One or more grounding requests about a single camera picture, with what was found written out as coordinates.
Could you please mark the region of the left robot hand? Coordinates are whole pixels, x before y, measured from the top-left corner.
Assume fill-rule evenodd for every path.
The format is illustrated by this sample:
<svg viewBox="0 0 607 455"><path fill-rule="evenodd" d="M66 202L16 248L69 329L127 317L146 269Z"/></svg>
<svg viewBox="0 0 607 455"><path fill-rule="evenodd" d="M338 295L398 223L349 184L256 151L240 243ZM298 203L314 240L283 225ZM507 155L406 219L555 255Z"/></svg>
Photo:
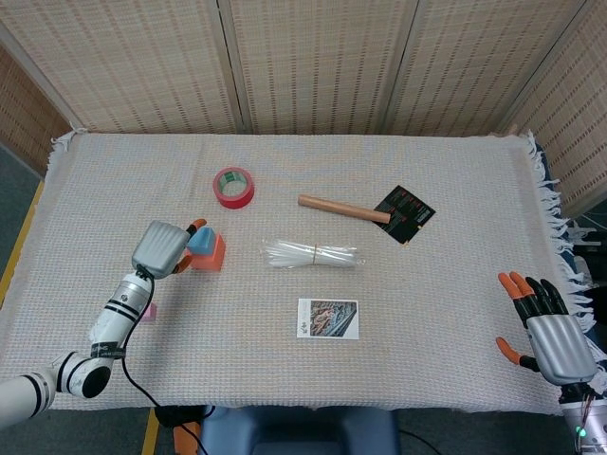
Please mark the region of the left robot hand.
<svg viewBox="0 0 607 455"><path fill-rule="evenodd" d="M161 280L184 272L192 262L192 258L184 254L187 243L206 224L205 219L197 219L183 229L153 221L132 254L132 266L136 273L142 278Z"/></svg>

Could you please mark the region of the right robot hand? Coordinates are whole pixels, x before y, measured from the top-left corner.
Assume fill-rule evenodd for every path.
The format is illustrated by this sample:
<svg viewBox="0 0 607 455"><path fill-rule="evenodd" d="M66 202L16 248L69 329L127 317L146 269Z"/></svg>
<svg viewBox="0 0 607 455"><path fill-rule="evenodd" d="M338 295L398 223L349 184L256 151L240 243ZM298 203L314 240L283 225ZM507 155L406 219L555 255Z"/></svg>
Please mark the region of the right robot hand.
<svg viewBox="0 0 607 455"><path fill-rule="evenodd" d="M522 355L503 337L497 337L502 355L515 365L541 373L555 386L590 382L598 365L556 286L514 271L499 273L498 281L514 305L533 352Z"/></svg>

